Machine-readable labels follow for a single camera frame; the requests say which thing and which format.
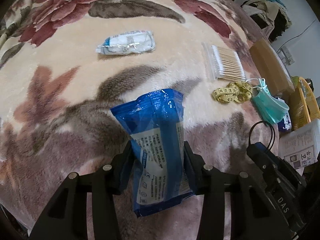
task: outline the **white wall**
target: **white wall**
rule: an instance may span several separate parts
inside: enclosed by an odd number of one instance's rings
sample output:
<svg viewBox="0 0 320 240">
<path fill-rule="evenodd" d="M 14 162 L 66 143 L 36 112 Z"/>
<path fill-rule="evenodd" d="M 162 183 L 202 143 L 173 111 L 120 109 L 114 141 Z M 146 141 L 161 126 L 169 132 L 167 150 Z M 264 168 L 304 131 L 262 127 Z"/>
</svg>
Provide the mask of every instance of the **white wall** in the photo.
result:
<svg viewBox="0 0 320 240">
<path fill-rule="evenodd" d="M 242 5 L 247 0 L 235 0 Z M 287 66 L 292 76 L 311 78 L 315 88 L 314 94 L 320 96 L 320 22 L 306 0 L 280 0 L 287 8 L 287 14 L 292 26 L 282 36 L 272 43 L 277 51 L 289 39 L 301 34 L 314 20 L 316 20 L 303 35 L 289 41 L 289 49 L 295 63 Z"/>
</svg>

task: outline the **orange basket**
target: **orange basket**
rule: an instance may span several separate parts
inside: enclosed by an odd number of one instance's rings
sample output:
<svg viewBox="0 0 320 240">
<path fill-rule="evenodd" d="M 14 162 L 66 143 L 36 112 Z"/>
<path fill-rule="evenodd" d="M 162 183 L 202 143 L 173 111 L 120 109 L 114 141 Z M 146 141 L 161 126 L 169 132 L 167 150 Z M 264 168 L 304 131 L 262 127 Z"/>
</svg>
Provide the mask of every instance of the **orange basket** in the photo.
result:
<svg viewBox="0 0 320 240">
<path fill-rule="evenodd" d="M 292 130 L 297 130 L 312 120 L 320 118 L 316 98 L 307 81 L 302 77 L 299 77 L 295 92 L 290 95 L 289 108 Z"/>
</svg>

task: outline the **fleece blanket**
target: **fleece blanket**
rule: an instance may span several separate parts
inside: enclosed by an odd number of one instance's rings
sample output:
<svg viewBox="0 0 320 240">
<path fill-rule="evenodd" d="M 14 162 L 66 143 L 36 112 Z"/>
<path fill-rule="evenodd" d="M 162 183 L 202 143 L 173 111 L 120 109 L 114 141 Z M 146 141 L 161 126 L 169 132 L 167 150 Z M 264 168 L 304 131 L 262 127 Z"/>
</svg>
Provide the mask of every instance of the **fleece blanket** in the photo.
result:
<svg viewBox="0 0 320 240">
<path fill-rule="evenodd" d="M 97 54 L 112 35 L 153 32 L 156 49 L 127 56 Z M 249 48 L 259 27 L 231 0 L 16 0 L 1 21 L 0 203 L 29 231 L 72 171 L 96 171 L 129 140 L 110 108 L 153 90 L 184 94 L 184 139 L 223 172 L 261 174 L 246 156 L 260 121 L 250 101 L 221 104 L 201 42 L 237 51 L 246 76 L 259 73 Z M 267 144 L 259 126 L 252 141 Z M 277 154 L 278 139 L 273 152 Z M 203 197 L 137 219 L 132 186 L 115 197 L 123 239 L 196 239 Z M 88 196 L 88 234 L 90 224 Z M 225 235 L 230 210 L 226 205 Z"/>
</svg>

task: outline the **metal screw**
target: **metal screw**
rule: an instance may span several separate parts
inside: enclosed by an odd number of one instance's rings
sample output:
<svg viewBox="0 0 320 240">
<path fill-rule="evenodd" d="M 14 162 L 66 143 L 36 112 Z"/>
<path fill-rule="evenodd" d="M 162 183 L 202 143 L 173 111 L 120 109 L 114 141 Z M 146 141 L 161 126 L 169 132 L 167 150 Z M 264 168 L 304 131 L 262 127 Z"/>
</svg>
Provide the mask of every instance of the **metal screw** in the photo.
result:
<svg viewBox="0 0 320 240">
<path fill-rule="evenodd" d="M 213 169 L 213 166 L 211 164 L 205 164 L 203 165 L 203 168 L 206 170 L 206 171 L 211 171 Z"/>
<path fill-rule="evenodd" d="M 102 167 L 102 169 L 103 169 L 104 171 L 110 171 L 110 170 L 112 169 L 112 166 L 111 166 L 110 164 L 106 164 L 106 165 L 104 165 L 104 166 Z"/>
<path fill-rule="evenodd" d="M 244 178 L 244 179 L 246 179 L 247 177 L 249 177 L 248 173 L 246 173 L 245 171 L 241 171 L 241 172 L 239 173 L 239 175 L 240 175 L 241 178 Z"/>
<path fill-rule="evenodd" d="M 75 172 L 72 172 L 68 175 L 69 179 L 75 179 L 77 177 L 77 174 Z"/>
</svg>

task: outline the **pile of clothes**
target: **pile of clothes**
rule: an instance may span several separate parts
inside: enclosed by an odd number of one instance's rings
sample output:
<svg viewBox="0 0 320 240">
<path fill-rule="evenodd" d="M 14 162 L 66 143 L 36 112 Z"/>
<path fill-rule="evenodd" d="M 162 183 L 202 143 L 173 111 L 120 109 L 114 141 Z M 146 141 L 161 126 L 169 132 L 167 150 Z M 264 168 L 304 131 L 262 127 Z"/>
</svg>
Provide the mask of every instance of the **pile of clothes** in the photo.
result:
<svg viewBox="0 0 320 240">
<path fill-rule="evenodd" d="M 241 7 L 270 41 L 281 36 L 292 25 L 287 9 L 280 0 L 248 0 Z"/>
</svg>

